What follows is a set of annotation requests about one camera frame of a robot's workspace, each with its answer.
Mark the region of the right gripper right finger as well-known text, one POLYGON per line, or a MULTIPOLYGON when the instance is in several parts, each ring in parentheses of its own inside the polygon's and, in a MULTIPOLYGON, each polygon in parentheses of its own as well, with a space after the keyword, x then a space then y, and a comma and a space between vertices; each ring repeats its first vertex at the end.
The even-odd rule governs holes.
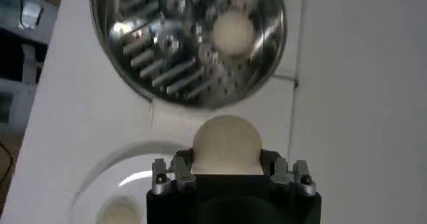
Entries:
POLYGON ((260 163, 264 175, 267 175, 275 186, 293 189, 299 195, 315 195, 316 182, 313 180, 305 160, 297 160, 289 169, 286 158, 278 152, 261 150, 260 163))

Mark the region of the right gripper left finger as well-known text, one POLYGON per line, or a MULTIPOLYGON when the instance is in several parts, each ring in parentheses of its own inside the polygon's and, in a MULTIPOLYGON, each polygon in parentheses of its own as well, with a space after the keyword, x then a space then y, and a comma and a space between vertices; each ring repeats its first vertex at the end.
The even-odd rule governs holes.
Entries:
POLYGON ((196 188, 196 176, 191 173, 193 149, 177 151, 166 167, 164 159, 155 159, 152 163, 151 192, 154 195, 167 195, 173 191, 172 180, 167 176, 175 176, 175 188, 181 193, 192 193, 196 188))

